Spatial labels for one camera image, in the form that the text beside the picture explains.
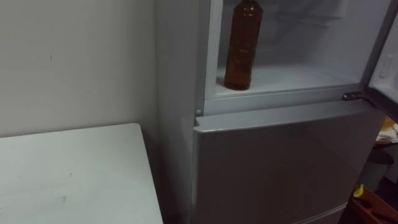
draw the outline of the white wall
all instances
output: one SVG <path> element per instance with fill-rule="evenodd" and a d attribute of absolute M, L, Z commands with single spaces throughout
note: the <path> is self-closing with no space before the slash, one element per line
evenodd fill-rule
<path fill-rule="evenodd" d="M 0 1 L 0 136 L 138 122 L 156 138 L 154 3 Z"/>

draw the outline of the refrigerator door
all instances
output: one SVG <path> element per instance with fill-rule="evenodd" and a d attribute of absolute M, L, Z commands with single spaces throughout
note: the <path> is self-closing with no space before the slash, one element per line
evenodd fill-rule
<path fill-rule="evenodd" d="M 344 205 L 383 120 L 362 100 L 197 118 L 192 223 L 307 223 Z"/>
<path fill-rule="evenodd" d="M 398 121 L 398 16 L 396 13 L 395 11 L 392 15 L 395 19 L 386 24 L 386 34 L 381 33 L 384 46 L 379 50 L 381 51 L 379 60 L 364 94 L 371 103 Z"/>

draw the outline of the red object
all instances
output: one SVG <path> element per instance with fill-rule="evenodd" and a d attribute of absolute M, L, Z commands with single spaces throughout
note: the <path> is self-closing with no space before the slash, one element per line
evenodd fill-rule
<path fill-rule="evenodd" d="M 366 187 L 360 198 L 351 198 L 348 207 L 365 224 L 398 224 L 398 212 Z"/>

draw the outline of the freezer drawer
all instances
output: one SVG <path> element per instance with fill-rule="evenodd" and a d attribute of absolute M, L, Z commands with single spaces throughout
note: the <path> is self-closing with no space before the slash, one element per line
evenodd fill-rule
<path fill-rule="evenodd" d="M 194 223 L 295 223 L 339 207 L 383 118 L 362 101 L 197 118 Z"/>

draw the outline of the amber liquid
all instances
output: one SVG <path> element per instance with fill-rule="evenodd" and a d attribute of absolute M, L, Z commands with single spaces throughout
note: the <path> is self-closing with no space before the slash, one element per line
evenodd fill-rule
<path fill-rule="evenodd" d="M 257 1 L 243 0 L 234 8 L 224 78 L 226 88 L 249 89 L 261 18 L 262 9 Z"/>

